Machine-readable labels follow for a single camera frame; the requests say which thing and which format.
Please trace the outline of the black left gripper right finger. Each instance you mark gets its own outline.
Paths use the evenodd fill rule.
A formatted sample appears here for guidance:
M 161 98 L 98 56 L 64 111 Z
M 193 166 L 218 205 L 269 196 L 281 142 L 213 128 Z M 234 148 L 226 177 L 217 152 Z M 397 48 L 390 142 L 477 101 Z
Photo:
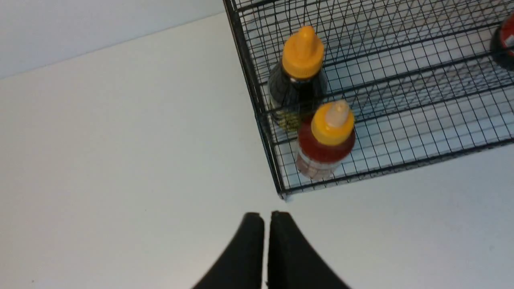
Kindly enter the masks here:
M 271 213 L 269 289 L 348 289 L 310 245 L 288 212 Z

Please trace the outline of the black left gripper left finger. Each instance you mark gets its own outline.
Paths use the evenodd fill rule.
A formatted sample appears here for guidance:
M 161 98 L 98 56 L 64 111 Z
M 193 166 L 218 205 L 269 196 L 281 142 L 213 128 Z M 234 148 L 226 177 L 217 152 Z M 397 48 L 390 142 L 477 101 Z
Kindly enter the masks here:
M 260 289 L 264 254 L 264 220 L 244 214 L 232 240 L 195 289 Z

